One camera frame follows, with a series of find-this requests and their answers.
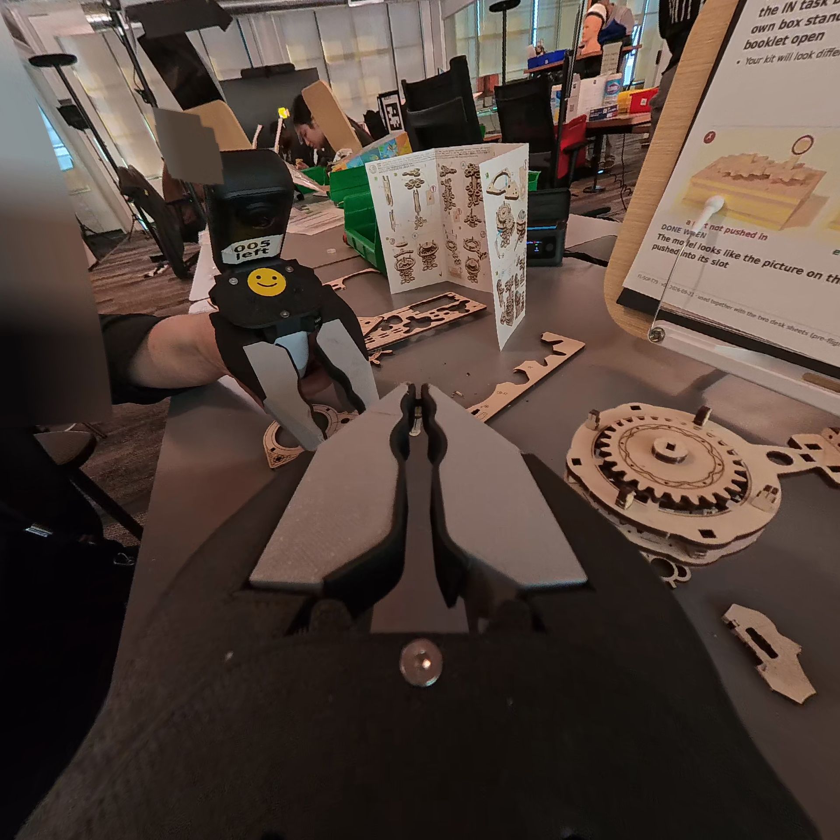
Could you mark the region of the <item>black power device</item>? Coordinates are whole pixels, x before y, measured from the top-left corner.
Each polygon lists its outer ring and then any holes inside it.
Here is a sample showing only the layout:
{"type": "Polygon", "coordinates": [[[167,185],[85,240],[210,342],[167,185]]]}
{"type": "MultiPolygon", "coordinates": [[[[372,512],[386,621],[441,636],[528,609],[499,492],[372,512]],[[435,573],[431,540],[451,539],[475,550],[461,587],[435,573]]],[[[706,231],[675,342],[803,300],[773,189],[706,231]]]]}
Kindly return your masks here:
{"type": "Polygon", "coordinates": [[[570,206],[569,187],[528,193],[528,268],[561,265],[570,206]]]}

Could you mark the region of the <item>black angled panel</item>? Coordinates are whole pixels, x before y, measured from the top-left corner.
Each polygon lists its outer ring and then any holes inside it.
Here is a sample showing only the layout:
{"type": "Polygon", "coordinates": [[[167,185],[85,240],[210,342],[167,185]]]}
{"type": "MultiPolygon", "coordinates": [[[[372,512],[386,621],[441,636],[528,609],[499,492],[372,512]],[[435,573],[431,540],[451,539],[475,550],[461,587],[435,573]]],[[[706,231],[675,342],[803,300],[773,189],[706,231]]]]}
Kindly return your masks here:
{"type": "Polygon", "coordinates": [[[125,11],[142,25],[140,46],[183,110],[224,99],[187,33],[226,30],[233,21],[226,10],[215,1],[160,1],[133,3],[125,11]]]}

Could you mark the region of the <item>round wooden ring plate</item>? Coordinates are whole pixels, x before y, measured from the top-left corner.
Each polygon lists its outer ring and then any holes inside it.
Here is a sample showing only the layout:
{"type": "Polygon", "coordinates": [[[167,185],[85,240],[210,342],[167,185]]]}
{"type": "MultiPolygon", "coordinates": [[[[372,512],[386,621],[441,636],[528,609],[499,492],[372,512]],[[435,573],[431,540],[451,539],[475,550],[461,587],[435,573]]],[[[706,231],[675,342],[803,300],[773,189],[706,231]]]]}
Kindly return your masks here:
{"type": "MultiPolygon", "coordinates": [[[[312,408],[316,419],[325,421],[323,430],[326,438],[335,435],[341,428],[358,416],[357,412],[344,412],[324,404],[314,404],[312,408]]],[[[263,437],[264,451],[268,466],[271,469],[277,469],[289,464],[304,452],[301,446],[283,445],[279,440],[280,431],[278,422],[272,422],[266,429],[263,437]]]]}

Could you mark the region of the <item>wooden gear model assembly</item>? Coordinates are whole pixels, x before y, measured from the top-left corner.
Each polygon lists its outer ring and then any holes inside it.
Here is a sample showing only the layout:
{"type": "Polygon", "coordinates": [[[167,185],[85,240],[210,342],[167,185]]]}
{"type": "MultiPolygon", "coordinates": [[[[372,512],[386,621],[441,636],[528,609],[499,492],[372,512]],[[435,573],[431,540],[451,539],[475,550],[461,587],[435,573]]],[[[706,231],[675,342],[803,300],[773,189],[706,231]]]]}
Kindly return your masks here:
{"type": "Polygon", "coordinates": [[[564,479],[675,589],[755,543],[781,506],[781,477],[813,471],[839,487],[837,427],[764,446],[713,423],[708,406],[631,402],[589,412],[564,479]]]}

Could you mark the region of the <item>wooden sheet with cutouts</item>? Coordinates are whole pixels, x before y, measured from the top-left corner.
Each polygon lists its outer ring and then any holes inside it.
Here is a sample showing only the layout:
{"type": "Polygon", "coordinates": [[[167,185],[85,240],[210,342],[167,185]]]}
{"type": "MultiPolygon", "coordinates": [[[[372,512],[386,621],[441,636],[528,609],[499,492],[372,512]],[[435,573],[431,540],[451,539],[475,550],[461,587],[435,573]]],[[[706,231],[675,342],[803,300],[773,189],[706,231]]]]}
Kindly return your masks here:
{"type": "Polygon", "coordinates": [[[380,356],[390,354],[393,345],[486,308],[482,303],[446,292],[380,316],[358,317],[358,320],[369,360],[379,365],[380,356]]]}

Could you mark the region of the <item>instruction sheet on wooden stand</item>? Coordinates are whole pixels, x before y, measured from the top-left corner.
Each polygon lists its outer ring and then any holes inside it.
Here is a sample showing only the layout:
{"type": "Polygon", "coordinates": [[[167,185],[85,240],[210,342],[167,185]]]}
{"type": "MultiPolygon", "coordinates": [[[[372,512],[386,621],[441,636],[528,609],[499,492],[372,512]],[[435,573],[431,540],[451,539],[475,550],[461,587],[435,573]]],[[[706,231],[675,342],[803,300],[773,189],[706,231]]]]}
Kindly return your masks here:
{"type": "Polygon", "coordinates": [[[706,2],[605,275],[636,336],[838,413],[839,2],[706,2]]]}

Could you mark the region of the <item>person's left hand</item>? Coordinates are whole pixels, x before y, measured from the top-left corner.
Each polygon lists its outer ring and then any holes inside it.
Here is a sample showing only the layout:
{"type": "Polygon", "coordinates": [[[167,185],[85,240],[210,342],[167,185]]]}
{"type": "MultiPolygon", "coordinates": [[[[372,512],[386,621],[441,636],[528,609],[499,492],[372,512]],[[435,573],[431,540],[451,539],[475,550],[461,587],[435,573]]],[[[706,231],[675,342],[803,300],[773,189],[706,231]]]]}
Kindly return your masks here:
{"type": "Polygon", "coordinates": [[[245,383],[245,367],[231,372],[226,365],[209,313],[173,317],[162,326],[171,326],[174,331],[169,339],[171,349],[167,351],[167,360],[172,363],[172,386],[209,385],[230,375],[259,403],[263,402],[263,398],[245,383]]]}

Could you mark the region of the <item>black floor lamp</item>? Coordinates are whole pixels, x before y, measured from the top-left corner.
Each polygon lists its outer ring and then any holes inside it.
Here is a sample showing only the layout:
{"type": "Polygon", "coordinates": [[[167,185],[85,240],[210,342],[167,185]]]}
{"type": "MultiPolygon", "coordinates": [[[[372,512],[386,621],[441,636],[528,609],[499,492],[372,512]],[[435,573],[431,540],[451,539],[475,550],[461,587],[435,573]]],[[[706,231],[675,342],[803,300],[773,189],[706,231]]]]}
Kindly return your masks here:
{"type": "MultiPolygon", "coordinates": [[[[107,144],[104,142],[103,138],[101,137],[99,131],[97,130],[94,123],[91,121],[88,112],[85,110],[81,100],[78,98],[77,94],[74,92],[65,71],[63,70],[64,67],[69,67],[75,65],[77,63],[77,58],[71,54],[44,54],[39,56],[32,56],[28,58],[28,63],[32,67],[36,67],[39,69],[45,68],[52,68],[56,70],[59,78],[62,80],[65,88],[67,89],[68,93],[70,94],[71,100],[74,102],[76,109],[79,111],[80,120],[85,123],[86,130],[89,130],[92,137],[96,141],[96,145],[98,150],[104,155],[108,163],[110,164],[111,168],[113,169],[115,175],[117,176],[117,181],[115,182],[117,187],[120,189],[120,193],[122,194],[122,188],[120,187],[120,175],[119,175],[119,168],[117,166],[116,161],[112,157],[107,144]]],[[[144,215],[144,211],[141,207],[137,207],[136,204],[131,205],[131,202],[122,195],[123,199],[125,199],[126,204],[129,206],[133,206],[134,210],[132,210],[132,214],[141,221],[141,226],[145,230],[145,232],[152,236],[154,242],[158,245],[159,250],[161,250],[161,244],[157,237],[157,234],[154,231],[154,227],[151,224],[150,220],[144,215]]],[[[146,278],[157,277],[162,274],[167,269],[167,264],[164,260],[162,252],[160,254],[152,255],[152,261],[154,262],[155,268],[152,269],[151,272],[147,272],[143,275],[146,278]]]]}
{"type": "Polygon", "coordinates": [[[489,5],[489,11],[501,17],[500,83],[502,86],[507,84],[508,13],[519,5],[519,0],[501,0],[489,5]]]}

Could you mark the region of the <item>green plastic bin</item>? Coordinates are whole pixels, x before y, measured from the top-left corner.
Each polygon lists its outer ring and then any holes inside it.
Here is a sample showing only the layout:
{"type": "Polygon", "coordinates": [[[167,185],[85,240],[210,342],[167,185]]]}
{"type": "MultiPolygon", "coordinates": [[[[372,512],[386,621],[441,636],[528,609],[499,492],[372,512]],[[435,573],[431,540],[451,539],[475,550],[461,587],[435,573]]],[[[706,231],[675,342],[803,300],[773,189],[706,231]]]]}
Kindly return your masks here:
{"type": "Polygon", "coordinates": [[[343,199],[344,233],[350,247],[381,274],[386,275],[382,242],[369,189],[343,199]]]}
{"type": "Polygon", "coordinates": [[[371,194],[367,171],[364,165],[332,168],[329,174],[329,196],[336,206],[341,207],[348,196],[371,194]]]}

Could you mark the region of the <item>colourful cardboard box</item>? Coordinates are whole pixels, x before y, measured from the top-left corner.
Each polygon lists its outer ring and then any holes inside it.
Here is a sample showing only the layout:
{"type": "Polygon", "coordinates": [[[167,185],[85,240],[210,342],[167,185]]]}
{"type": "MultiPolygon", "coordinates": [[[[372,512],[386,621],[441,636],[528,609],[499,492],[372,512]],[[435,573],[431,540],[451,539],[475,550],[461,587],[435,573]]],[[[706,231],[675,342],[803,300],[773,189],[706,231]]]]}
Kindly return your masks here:
{"type": "Polygon", "coordinates": [[[393,132],[363,147],[358,153],[344,156],[332,164],[331,174],[348,168],[364,166],[373,161],[383,161],[412,152],[410,138],[404,130],[393,132]]]}

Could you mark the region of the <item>slotted wooden piece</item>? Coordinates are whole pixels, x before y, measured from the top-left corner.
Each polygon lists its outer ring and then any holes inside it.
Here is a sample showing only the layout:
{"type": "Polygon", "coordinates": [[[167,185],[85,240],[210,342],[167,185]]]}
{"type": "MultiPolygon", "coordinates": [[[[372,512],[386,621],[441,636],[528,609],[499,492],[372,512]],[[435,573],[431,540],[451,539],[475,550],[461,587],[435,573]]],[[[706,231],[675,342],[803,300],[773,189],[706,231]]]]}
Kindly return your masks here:
{"type": "Polygon", "coordinates": [[[722,621],[748,649],[755,669],[772,690],[800,705],[816,693],[799,660],[802,647],[779,632],[766,615],[732,604],[722,621]]]}

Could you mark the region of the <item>tan wooden stand board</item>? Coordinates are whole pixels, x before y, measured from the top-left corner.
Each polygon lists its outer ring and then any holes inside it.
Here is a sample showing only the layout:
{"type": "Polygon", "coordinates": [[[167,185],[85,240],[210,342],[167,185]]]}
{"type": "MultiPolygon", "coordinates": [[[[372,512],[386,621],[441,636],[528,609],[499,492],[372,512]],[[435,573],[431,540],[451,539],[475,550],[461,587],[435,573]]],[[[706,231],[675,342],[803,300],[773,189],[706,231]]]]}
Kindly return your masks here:
{"type": "Polygon", "coordinates": [[[184,113],[196,115],[204,127],[213,130],[217,147],[221,152],[245,151],[253,148],[251,139],[224,100],[206,102],[189,108],[184,113]]]}
{"type": "Polygon", "coordinates": [[[334,151],[338,152],[344,149],[350,150],[352,154],[362,151],[364,144],[360,142],[354,126],[341,109],[326,82],[315,81],[303,88],[301,95],[310,110],[311,116],[334,151]]]}

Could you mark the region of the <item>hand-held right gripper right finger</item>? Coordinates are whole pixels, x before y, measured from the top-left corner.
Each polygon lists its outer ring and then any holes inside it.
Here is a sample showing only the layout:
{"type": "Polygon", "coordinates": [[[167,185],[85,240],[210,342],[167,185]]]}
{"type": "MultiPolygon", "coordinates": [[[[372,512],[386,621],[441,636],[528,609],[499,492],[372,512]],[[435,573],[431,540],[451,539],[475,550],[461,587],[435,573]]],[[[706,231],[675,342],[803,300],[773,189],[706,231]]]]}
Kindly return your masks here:
{"type": "Polygon", "coordinates": [[[434,385],[423,385],[422,407],[434,565],[447,606],[478,581],[516,593],[587,582],[518,447],[434,385]]]}

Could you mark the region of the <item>person's black clothing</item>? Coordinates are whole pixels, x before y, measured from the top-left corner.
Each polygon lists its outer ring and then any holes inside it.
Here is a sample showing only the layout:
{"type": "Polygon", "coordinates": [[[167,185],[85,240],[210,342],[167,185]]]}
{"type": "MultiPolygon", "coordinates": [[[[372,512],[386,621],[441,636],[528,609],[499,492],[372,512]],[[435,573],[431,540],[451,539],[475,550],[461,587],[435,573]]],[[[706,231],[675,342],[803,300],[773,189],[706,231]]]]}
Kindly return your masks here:
{"type": "Polygon", "coordinates": [[[2,428],[1,831],[13,838],[108,692],[134,549],[31,431],[2,428]]]}

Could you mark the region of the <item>person's left forearm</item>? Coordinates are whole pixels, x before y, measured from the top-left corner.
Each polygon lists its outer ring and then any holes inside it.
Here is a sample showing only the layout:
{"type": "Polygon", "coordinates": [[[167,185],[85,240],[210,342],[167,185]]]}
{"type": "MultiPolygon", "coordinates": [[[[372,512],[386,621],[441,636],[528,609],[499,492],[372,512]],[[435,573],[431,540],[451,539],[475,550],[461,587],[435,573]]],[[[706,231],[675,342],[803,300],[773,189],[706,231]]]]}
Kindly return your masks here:
{"type": "Polygon", "coordinates": [[[152,328],[163,320],[165,318],[145,313],[99,314],[112,405],[150,405],[187,390],[185,387],[165,389],[136,385],[130,378],[134,355],[152,328]]]}

